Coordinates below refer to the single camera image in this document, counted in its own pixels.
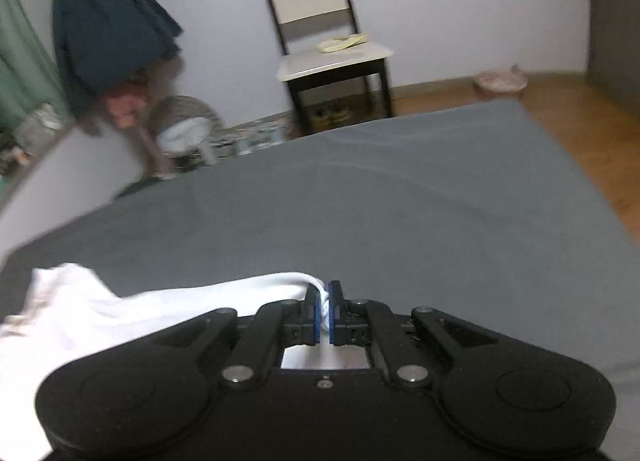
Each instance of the chair leg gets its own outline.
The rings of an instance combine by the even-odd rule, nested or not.
[[[386,78],[386,64],[384,60],[382,61],[382,66],[380,68],[380,93],[382,94],[382,106],[385,109],[385,116],[387,118],[393,118],[394,112],[393,107],[391,105],[391,95],[389,94],[389,82]]]
[[[362,83],[364,85],[364,106],[367,110],[367,114],[373,112],[373,102],[371,101],[371,89],[369,87],[369,79],[366,76],[362,77]]]
[[[291,82],[287,82],[287,88],[289,89],[289,96],[291,97],[291,103],[293,104],[293,110],[296,113],[296,119],[298,126],[302,131],[302,134],[308,136],[311,134],[311,125],[309,119],[306,117],[305,108],[300,100],[300,91],[298,91]]]

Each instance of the gray bed sheet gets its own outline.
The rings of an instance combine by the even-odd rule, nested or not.
[[[1,316],[31,268],[65,262],[119,296],[302,271],[437,307],[601,369],[620,407],[604,450],[640,459],[638,252],[515,101],[332,130],[118,200],[15,251]]]

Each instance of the gray fabric surface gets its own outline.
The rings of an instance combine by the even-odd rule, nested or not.
[[[587,361],[633,402],[637,258],[577,165],[502,100],[333,130],[118,200],[12,254],[0,314],[19,311],[32,267],[64,262],[120,296],[302,271]],[[617,459],[640,455],[629,412],[607,440]]]

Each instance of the dark jacket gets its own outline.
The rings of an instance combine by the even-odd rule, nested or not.
[[[155,0],[54,0],[60,78],[79,118],[106,89],[178,52],[180,26]]]

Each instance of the chair seat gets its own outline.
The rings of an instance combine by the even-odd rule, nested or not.
[[[375,42],[365,42],[334,53],[320,53],[316,49],[308,49],[285,55],[276,76],[281,82],[289,82],[302,76],[388,58],[392,54],[391,49]]]

